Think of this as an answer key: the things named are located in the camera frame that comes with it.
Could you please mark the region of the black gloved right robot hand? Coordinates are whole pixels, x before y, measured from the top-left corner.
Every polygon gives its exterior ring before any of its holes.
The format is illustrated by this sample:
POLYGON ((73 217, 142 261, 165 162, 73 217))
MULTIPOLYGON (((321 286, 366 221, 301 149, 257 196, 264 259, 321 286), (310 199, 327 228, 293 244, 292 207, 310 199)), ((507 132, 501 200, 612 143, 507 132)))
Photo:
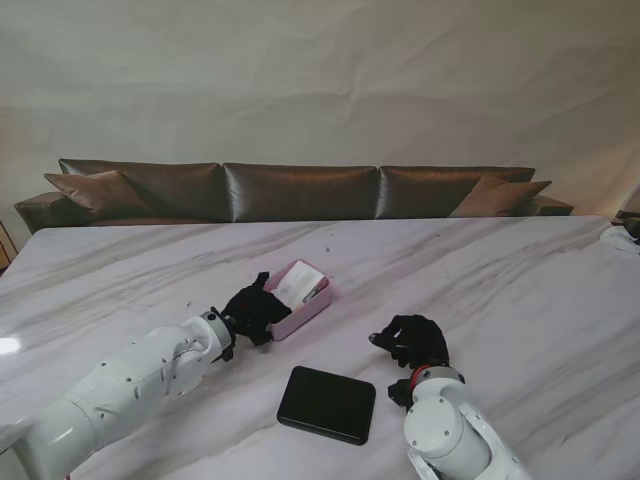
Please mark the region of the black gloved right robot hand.
POLYGON ((449 350, 440 327, 422 315, 396 315, 371 344, 388 352, 400 368, 449 366, 449 350))

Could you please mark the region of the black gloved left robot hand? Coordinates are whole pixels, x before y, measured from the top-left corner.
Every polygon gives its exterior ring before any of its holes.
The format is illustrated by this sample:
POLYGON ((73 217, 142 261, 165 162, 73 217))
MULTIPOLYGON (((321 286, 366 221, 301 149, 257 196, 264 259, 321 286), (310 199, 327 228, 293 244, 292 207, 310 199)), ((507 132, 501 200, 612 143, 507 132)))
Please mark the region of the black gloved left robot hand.
POLYGON ((256 280, 239 290, 222 310, 224 317, 235 322, 236 333, 247 337, 254 346, 271 342, 270 326, 292 313, 288 306, 265 289, 269 277, 268 272, 260 272, 256 280))

